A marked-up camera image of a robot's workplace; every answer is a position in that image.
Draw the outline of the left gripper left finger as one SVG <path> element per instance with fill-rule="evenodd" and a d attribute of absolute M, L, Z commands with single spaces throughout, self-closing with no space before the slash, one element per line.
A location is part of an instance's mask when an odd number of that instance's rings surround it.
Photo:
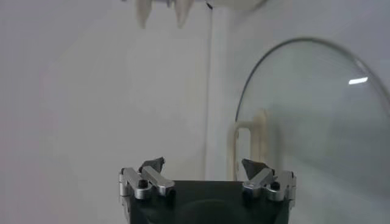
<path fill-rule="evenodd" d="M 167 197 L 175 189 L 175 182 L 161 174 L 164 164 L 164 157 L 159 157 L 144 161 L 137 170 L 123 167 L 118 175 L 119 196 L 147 200 L 155 189 L 158 195 Z"/>

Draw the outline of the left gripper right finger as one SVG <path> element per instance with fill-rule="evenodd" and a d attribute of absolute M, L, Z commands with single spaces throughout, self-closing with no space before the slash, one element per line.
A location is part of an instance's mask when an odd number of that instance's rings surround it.
<path fill-rule="evenodd" d="M 252 198 L 260 195 L 270 201 L 290 201 L 296 199 L 296 176 L 291 171 L 275 170 L 265 163 L 242 159 L 248 180 L 243 182 L 243 192 Z"/>

